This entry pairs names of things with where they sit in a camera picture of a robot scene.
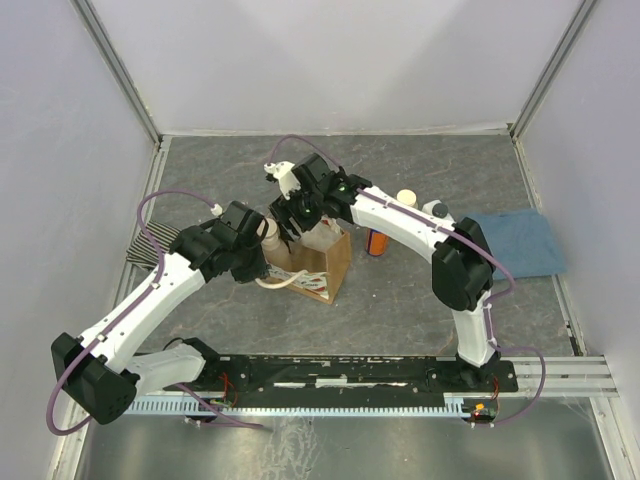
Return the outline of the black white striped cloth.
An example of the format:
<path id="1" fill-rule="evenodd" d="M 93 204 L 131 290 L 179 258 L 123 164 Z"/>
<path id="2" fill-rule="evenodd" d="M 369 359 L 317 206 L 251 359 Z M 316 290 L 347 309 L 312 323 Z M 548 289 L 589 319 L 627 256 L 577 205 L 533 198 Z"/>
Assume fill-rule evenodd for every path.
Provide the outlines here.
<path id="1" fill-rule="evenodd" d="M 147 230 L 155 238 L 163 253 L 169 250 L 180 230 L 165 223 L 150 221 Z M 144 270 L 152 270 L 158 263 L 158 255 L 148 237 L 140 231 L 126 252 L 126 261 Z"/>

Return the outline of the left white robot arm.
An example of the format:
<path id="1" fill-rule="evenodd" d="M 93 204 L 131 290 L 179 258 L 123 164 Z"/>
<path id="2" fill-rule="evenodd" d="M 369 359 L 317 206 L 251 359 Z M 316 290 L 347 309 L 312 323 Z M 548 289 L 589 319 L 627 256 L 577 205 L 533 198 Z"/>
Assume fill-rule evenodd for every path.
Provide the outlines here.
<path id="1" fill-rule="evenodd" d="M 175 384 L 215 387 L 221 375 L 218 355 L 198 339 L 152 354 L 137 350 L 212 278 L 226 271 L 239 283 L 265 276 L 264 223 L 258 219 L 232 227 L 215 220 L 207 229 L 183 230 L 159 265 L 111 313 L 78 337 L 62 333 L 53 341 L 54 391 L 65 392 L 89 419 L 106 425 L 147 393 Z"/>

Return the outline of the watermelon print canvas bag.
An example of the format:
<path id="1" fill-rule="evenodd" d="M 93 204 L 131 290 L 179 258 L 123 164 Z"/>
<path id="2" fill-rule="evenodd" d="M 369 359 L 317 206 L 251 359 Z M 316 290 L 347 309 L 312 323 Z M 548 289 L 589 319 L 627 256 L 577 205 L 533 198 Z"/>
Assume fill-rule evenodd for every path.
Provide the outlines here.
<path id="1" fill-rule="evenodd" d="M 265 223 L 260 232 L 263 238 Z M 279 231 L 290 250 L 292 270 L 285 271 L 267 262 L 267 278 L 257 280 L 256 283 L 268 290 L 291 289 L 322 303 L 331 304 L 351 265 L 350 234 L 342 229 L 342 237 L 331 248 L 317 251 L 303 246 L 300 239 L 286 240 L 280 228 Z"/>

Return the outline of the white square bottle dark cap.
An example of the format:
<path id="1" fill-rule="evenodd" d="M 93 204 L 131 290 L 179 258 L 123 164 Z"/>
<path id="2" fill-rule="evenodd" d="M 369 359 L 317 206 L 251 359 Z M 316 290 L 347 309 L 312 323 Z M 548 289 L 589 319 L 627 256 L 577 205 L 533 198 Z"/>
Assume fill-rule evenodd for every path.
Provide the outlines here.
<path id="1" fill-rule="evenodd" d="M 433 200 L 425 203 L 422 206 L 421 211 L 438 219 L 444 219 L 451 222 L 454 221 L 448 206 L 440 200 Z"/>

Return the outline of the pink beige bottle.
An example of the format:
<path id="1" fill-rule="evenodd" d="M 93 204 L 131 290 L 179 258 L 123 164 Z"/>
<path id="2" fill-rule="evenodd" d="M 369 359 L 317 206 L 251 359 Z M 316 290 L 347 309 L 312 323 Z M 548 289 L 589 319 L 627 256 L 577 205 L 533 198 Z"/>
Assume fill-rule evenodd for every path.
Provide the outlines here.
<path id="1" fill-rule="evenodd" d="M 293 264 L 288 245 L 280 237 L 276 221 L 271 218 L 266 219 L 261 246 L 265 259 L 270 265 L 285 271 L 292 270 Z"/>

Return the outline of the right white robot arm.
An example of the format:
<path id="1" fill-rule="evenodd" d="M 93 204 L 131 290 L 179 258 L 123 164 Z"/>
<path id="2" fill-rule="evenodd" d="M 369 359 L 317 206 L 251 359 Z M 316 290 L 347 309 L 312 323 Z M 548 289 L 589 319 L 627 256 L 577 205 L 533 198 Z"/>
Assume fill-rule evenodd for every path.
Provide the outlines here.
<path id="1" fill-rule="evenodd" d="M 459 382 L 478 391 L 494 377 L 490 360 L 495 348 L 484 312 L 493 285 L 494 268 L 477 223 L 439 219 L 401 204 L 379 187 L 356 175 L 337 172 L 311 185 L 292 173 L 269 173 L 281 195 L 270 208 L 292 235 L 313 228 L 322 217 L 341 219 L 376 230 L 418 253 L 431 265 L 431 286 L 438 300 L 452 310 L 458 336 Z"/>

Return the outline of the blue orange spray bottle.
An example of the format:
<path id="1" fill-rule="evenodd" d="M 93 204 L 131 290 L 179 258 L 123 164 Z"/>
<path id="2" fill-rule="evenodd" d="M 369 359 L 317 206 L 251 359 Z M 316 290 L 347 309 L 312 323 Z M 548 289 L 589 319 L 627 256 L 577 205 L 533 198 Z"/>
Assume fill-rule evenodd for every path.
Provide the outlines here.
<path id="1" fill-rule="evenodd" d="M 386 253 L 389 245 L 389 237 L 375 229 L 368 229 L 366 235 L 366 253 L 373 257 L 379 257 Z"/>

